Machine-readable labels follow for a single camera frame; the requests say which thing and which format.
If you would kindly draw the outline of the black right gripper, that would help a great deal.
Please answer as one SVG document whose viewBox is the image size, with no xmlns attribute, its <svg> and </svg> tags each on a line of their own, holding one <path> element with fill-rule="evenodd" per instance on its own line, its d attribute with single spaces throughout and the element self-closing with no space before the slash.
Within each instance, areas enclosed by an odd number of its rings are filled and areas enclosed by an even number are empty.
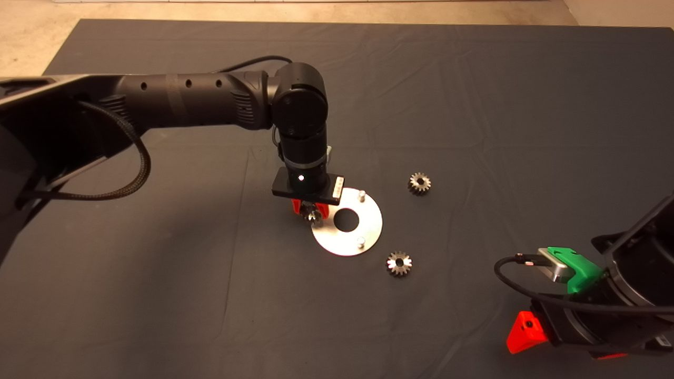
<svg viewBox="0 0 674 379">
<path fill-rule="evenodd" d="M 585 291 L 559 295 L 561 300 L 619 306 L 653 306 L 623 279 L 605 274 Z M 506 339 L 511 354 L 550 341 L 554 347 L 587 351 L 592 359 L 609 360 L 628 354 L 671 354 L 672 316 L 625 316 L 587 313 L 532 300 L 531 311 L 518 312 Z"/>
</svg>

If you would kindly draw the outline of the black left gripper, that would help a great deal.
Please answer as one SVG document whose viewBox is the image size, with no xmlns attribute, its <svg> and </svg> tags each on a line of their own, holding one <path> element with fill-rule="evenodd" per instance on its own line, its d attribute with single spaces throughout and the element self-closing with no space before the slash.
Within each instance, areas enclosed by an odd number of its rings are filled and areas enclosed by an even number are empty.
<svg viewBox="0 0 674 379">
<path fill-rule="evenodd" d="M 326 171 L 321 164 L 309 169 L 282 166 L 272 183 L 272 194 L 293 199 L 293 211 L 303 215 L 303 201 L 320 203 L 322 219 L 330 216 L 329 205 L 339 205 L 342 197 L 344 177 Z"/>
</svg>

